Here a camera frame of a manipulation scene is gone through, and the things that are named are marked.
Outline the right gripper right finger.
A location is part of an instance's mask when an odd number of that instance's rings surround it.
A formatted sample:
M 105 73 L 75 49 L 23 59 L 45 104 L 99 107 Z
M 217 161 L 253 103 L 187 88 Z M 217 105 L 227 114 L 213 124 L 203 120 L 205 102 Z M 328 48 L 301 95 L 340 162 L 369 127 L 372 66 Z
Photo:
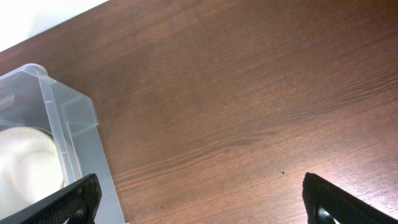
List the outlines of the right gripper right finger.
M 302 197 L 308 224 L 397 224 L 395 218 L 313 173 L 305 174 Z

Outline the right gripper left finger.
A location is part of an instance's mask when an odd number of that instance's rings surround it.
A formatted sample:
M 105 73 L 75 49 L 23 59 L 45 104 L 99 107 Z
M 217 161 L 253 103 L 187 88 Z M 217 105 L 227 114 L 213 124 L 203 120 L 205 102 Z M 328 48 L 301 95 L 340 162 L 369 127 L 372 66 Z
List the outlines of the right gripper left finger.
M 101 201 L 96 174 L 89 174 L 27 208 L 1 224 L 94 224 Z

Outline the cream bowl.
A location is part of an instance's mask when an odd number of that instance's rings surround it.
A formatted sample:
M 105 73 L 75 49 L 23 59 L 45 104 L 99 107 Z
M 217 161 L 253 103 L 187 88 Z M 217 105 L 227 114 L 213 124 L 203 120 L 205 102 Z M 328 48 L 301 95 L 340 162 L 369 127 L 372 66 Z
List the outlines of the cream bowl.
M 14 127 L 1 131 L 1 218 L 65 185 L 57 148 L 43 131 Z

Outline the clear plastic storage bin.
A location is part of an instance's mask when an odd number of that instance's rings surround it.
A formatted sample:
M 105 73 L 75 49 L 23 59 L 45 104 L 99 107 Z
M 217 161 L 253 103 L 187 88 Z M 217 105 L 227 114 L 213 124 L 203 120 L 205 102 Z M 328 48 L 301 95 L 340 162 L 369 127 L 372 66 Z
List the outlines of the clear plastic storage bin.
M 57 148 L 66 187 L 96 174 L 102 191 L 96 223 L 124 223 L 124 215 L 98 133 L 92 100 L 28 63 L 1 76 L 1 131 L 35 128 Z

